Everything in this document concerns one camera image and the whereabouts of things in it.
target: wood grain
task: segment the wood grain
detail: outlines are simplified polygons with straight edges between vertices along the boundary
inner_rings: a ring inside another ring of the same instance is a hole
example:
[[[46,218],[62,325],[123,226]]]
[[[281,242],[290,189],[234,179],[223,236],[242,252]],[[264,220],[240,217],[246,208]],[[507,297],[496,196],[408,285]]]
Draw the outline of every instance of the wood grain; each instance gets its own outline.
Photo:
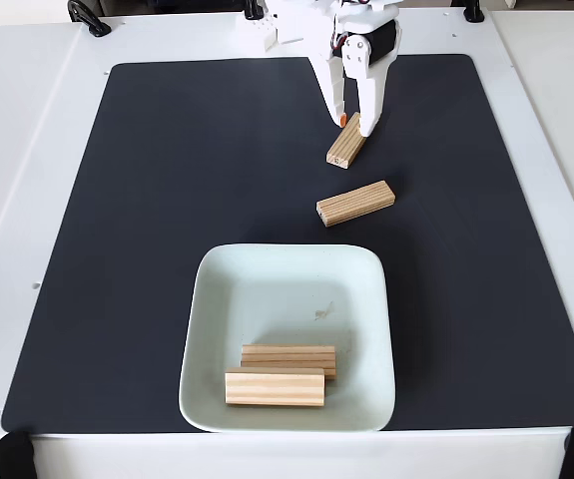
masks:
[[[227,404],[324,406],[321,368],[232,367],[225,373]]]
[[[355,113],[328,150],[326,162],[347,169],[365,141],[359,132],[359,113]]]
[[[316,208],[328,228],[390,207],[393,203],[395,195],[386,182],[381,181],[317,202]]]
[[[335,346],[308,344],[245,344],[241,366],[322,368],[335,379]]]

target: wooden block on mat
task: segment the wooden block on mat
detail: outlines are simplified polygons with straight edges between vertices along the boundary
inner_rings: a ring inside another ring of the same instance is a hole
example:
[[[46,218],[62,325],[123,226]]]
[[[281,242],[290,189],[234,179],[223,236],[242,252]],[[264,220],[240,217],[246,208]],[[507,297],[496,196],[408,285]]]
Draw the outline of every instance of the wooden block on mat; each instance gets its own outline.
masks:
[[[386,182],[377,182],[352,192],[317,202],[317,214],[324,225],[332,227],[353,218],[390,207],[395,203],[395,195]]]
[[[365,141],[359,133],[359,113],[355,113],[328,150],[326,162],[340,168],[350,167]]]
[[[227,404],[324,406],[321,368],[231,367],[225,373]]]
[[[326,379],[335,379],[335,346],[245,344],[240,366],[321,367]]]

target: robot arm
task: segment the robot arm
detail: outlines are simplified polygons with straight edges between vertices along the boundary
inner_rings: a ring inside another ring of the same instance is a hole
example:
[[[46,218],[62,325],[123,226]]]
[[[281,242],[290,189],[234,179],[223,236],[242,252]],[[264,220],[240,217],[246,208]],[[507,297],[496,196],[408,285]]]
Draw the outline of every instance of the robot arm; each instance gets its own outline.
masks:
[[[343,73],[357,82],[363,137],[379,120],[388,67],[397,58],[401,29],[395,21],[396,1],[316,2],[304,30],[308,58],[326,107],[341,127],[346,124]]]

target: black clamp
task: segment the black clamp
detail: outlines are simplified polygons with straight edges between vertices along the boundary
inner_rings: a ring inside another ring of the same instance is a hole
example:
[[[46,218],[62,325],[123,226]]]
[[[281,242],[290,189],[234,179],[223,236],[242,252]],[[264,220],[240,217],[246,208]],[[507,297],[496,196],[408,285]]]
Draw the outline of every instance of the black clamp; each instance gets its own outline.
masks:
[[[451,7],[464,7],[464,18],[469,23],[480,23],[484,21],[484,14],[479,8],[479,0],[453,0]]]
[[[111,33],[111,27],[94,15],[94,12],[81,0],[68,0],[67,10],[72,22],[83,22],[94,37],[104,37]]]

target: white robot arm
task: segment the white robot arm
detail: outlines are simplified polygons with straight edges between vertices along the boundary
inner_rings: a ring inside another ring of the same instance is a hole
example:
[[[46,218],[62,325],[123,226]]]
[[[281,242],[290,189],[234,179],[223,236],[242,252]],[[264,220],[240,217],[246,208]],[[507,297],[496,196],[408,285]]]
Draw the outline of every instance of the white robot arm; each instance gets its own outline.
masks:
[[[368,137],[382,113],[388,67],[397,58],[401,0],[267,0],[281,43],[304,39],[332,119],[341,127],[344,75],[357,81],[359,130]]]

